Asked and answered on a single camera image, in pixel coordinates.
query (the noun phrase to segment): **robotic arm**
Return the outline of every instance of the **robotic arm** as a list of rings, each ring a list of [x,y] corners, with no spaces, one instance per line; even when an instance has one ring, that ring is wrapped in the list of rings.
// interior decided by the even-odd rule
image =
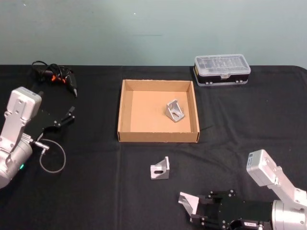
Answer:
[[[49,146],[37,141],[47,128],[59,129],[74,120],[74,107],[62,120],[55,120],[50,114],[39,110],[41,102],[39,94],[24,87],[11,92],[0,135],[0,188],[5,187],[18,173],[31,156],[33,145],[42,148],[42,154],[49,150]]]
[[[259,186],[272,189],[280,200],[245,201],[234,190],[208,196],[180,193],[190,221],[212,230],[307,230],[306,191],[295,188],[265,150],[248,156],[247,172]]]
[[[39,145],[45,150],[49,149],[24,133],[25,126],[37,114],[41,102],[40,95],[24,87],[11,92],[0,135],[0,188],[11,181],[20,166],[31,156],[32,144]]]

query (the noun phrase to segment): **metal bracket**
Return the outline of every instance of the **metal bracket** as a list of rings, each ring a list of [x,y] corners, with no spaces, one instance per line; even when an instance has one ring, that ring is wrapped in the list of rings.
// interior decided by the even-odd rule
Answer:
[[[165,114],[172,119],[174,122],[180,121],[182,118],[184,118],[184,114],[181,111],[178,100],[174,99],[171,102],[166,104],[166,111]]]
[[[195,215],[199,203],[199,198],[197,196],[193,196],[190,194],[186,194],[183,192],[180,192],[178,203],[182,204],[189,216]]]
[[[169,161],[165,157],[163,161],[150,166],[150,178],[152,180],[168,179],[169,178]]]

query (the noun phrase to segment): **cable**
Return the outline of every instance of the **cable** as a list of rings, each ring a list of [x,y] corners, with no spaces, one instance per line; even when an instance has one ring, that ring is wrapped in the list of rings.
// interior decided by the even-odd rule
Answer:
[[[46,68],[43,71],[38,71],[36,68],[34,68],[34,65],[37,63],[41,63],[43,65],[46,66]],[[69,75],[69,73],[71,72],[71,70],[69,70],[68,68],[64,67],[64,66],[59,66],[58,64],[52,63],[50,65],[48,65],[46,62],[43,61],[34,61],[31,64],[32,69],[37,71],[39,74],[39,81],[45,81],[45,80],[49,80],[49,81],[63,81],[65,82],[66,77]],[[46,79],[45,77],[45,72],[46,71],[51,71],[53,73],[54,78],[50,78],[50,79]]]
[[[59,172],[61,172],[61,171],[64,169],[65,165],[66,165],[66,153],[65,153],[63,147],[62,147],[59,143],[57,143],[57,142],[55,142],[55,141],[53,141],[53,140],[44,139],[44,138],[43,138],[43,139],[40,139],[40,140],[49,141],[49,142],[52,142],[52,143],[56,144],[57,146],[59,146],[60,149],[61,149],[62,152],[63,152],[63,157],[64,157],[63,166],[62,166],[59,170],[50,171],[50,170],[46,169],[46,168],[43,166],[42,158],[43,158],[43,155],[44,155],[44,154],[41,154],[40,157],[39,157],[39,164],[40,164],[40,166],[42,167],[43,170],[45,170],[45,171],[48,172],[48,173],[59,173]]]

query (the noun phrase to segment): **white cable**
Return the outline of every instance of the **white cable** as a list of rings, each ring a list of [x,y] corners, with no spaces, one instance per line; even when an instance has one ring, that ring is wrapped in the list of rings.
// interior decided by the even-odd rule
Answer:
[[[65,151],[64,151],[63,147],[62,147],[59,143],[57,143],[57,142],[55,142],[55,141],[53,141],[53,140],[49,140],[49,139],[40,139],[40,140],[49,141],[49,142],[52,142],[52,143],[56,144],[57,146],[59,146],[60,149],[61,149],[62,152],[63,152],[63,157],[64,157],[63,166],[62,166],[59,170],[50,171],[50,170],[46,169],[46,168],[43,166],[43,164],[42,164],[42,158],[43,158],[43,155],[44,155],[44,154],[41,154],[40,157],[39,157],[39,164],[40,164],[40,166],[42,167],[43,170],[45,170],[45,171],[48,172],[48,173],[59,173],[59,172],[61,172],[61,171],[64,169],[65,165],[66,165],[66,154],[65,154]]]

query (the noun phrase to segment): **label sticker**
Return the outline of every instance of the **label sticker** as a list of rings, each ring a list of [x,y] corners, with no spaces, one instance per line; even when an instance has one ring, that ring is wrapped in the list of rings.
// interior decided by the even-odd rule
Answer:
[[[250,166],[253,162],[253,154],[250,154],[248,157],[248,166]]]
[[[249,226],[249,227],[257,227],[257,224],[255,223],[249,223],[249,222],[244,222],[245,226]]]

